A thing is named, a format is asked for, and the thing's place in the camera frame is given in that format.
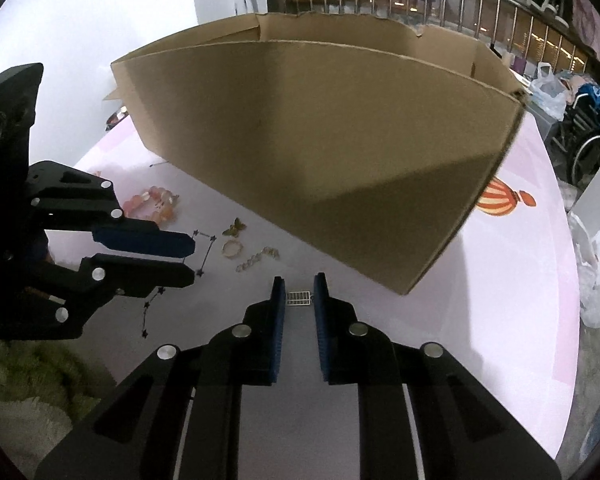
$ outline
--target railing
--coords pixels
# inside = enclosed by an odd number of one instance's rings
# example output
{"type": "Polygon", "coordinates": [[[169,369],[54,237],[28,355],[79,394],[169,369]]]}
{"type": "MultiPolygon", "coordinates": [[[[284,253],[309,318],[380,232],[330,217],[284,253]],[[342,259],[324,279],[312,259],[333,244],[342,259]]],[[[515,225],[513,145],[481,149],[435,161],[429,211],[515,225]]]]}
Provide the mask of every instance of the railing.
{"type": "Polygon", "coordinates": [[[554,70],[584,72],[592,51],[558,22],[531,9],[529,0],[280,0],[281,12],[371,13],[406,23],[435,23],[493,43],[526,60],[532,76],[540,61],[554,70]]]}

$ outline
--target furry green fabric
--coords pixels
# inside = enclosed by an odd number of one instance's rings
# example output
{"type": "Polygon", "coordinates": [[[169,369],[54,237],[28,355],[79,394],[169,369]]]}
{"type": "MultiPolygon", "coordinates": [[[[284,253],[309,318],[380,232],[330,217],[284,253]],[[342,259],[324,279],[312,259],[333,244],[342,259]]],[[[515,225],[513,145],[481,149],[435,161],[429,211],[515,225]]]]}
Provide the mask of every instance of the furry green fabric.
{"type": "Polygon", "coordinates": [[[75,423],[99,401],[85,377],[84,365],[60,342],[0,340],[1,401],[38,398],[75,423]]]}

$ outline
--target metal railing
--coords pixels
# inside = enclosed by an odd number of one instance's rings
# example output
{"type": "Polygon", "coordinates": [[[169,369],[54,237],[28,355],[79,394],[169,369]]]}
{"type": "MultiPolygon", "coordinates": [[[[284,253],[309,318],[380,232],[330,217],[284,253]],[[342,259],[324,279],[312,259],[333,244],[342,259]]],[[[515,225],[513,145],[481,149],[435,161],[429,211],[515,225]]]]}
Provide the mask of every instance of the metal railing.
{"type": "MultiPolygon", "coordinates": [[[[484,12],[487,7],[486,0],[475,0],[475,30],[467,27],[464,23],[466,21],[467,0],[458,0],[457,8],[451,8],[449,0],[438,1],[440,5],[438,13],[435,15],[432,12],[431,0],[424,0],[421,9],[417,9],[418,2],[414,6],[411,0],[388,0],[386,15],[396,18],[397,13],[400,13],[407,22],[414,21],[414,18],[415,21],[418,21],[417,17],[420,17],[422,23],[435,23],[442,27],[456,28],[456,30],[465,34],[473,34],[475,38],[496,44],[496,47],[500,46],[503,51],[512,52],[515,50],[517,56],[531,62],[529,68],[532,70],[535,69],[535,65],[539,61],[546,61],[551,64],[554,70],[568,68],[575,72],[584,72],[587,67],[587,60],[589,56],[592,56],[590,48],[586,47],[579,38],[557,23],[547,23],[546,17],[528,5],[529,0],[491,0],[488,9],[490,14],[489,23],[485,22],[487,19],[484,12]],[[498,26],[503,23],[505,7],[509,10],[505,18],[507,32],[504,36],[506,37],[502,41],[497,41],[496,37],[501,31],[498,26]],[[452,13],[457,16],[457,23],[451,21],[453,18],[450,14],[452,13]]],[[[346,0],[282,0],[280,10],[294,13],[300,13],[304,10],[318,10],[324,13],[334,12],[338,14],[345,12],[355,14],[384,13],[384,9],[380,9],[378,6],[378,0],[353,0],[352,8],[346,0]]]]}

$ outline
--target orange balloon print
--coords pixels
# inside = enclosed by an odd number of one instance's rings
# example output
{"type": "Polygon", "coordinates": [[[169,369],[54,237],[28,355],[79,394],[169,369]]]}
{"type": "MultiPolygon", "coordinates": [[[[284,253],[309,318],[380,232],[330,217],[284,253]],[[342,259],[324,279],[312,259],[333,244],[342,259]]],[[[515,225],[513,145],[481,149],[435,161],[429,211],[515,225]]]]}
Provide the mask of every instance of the orange balloon print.
{"type": "Polygon", "coordinates": [[[536,200],[526,191],[515,192],[499,178],[493,177],[484,189],[476,207],[489,215],[504,216],[511,213],[518,202],[529,207],[536,206],[536,200]]]}

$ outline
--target round table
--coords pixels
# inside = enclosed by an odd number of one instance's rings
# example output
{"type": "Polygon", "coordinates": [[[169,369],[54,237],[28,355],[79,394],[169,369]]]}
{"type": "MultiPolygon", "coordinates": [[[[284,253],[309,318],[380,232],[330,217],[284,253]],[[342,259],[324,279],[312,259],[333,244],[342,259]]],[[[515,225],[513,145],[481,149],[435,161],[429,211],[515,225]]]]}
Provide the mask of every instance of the round table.
{"type": "MultiPolygon", "coordinates": [[[[115,298],[84,327],[76,346],[101,360],[121,381],[152,351],[170,343],[191,348],[242,320],[267,299],[274,276],[287,291],[310,290],[318,272],[330,293],[352,303],[360,320],[394,342],[442,343],[555,457],[571,408],[578,356],[578,280],[570,232],[547,152],[527,113],[497,177],[524,190],[536,206],[492,216],[475,209],[413,291],[399,296],[222,196],[149,152],[131,118],[111,130],[76,168],[113,181],[123,203],[150,186],[179,195],[167,229],[196,236],[186,259],[199,269],[215,235],[204,274],[190,287],[144,300],[115,298]],[[222,256],[222,232],[239,217],[247,225],[240,256],[222,256]],[[238,263],[269,246],[244,272],[238,263]]],[[[50,232],[59,263],[105,252],[90,234],[50,232]]],[[[355,386],[328,386],[318,364],[311,307],[285,315],[282,366],[272,387],[243,389],[240,478],[358,478],[358,398],[355,386]]]]}

